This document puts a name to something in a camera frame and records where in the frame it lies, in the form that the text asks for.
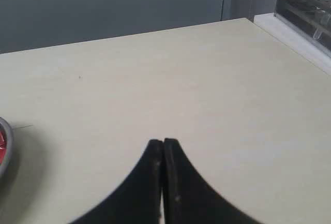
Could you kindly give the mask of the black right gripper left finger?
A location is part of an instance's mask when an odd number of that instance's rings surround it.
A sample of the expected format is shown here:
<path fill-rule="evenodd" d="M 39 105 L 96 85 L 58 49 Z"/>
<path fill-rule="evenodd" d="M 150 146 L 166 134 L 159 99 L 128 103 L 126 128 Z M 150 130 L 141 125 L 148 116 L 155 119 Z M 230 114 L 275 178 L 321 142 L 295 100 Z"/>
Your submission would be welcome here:
<path fill-rule="evenodd" d="M 73 223 L 159 223 L 163 142 L 150 140 L 125 180 Z"/>

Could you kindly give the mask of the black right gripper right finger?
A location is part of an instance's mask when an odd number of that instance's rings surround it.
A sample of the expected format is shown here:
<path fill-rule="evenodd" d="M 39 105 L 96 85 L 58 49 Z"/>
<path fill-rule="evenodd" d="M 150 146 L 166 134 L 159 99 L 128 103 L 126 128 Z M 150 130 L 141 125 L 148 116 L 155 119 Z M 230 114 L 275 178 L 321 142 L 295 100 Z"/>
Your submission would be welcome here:
<path fill-rule="evenodd" d="M 177 139 L 164 140 L 163 162 L 166 223 L 256 223 L 204 180 Z"/>

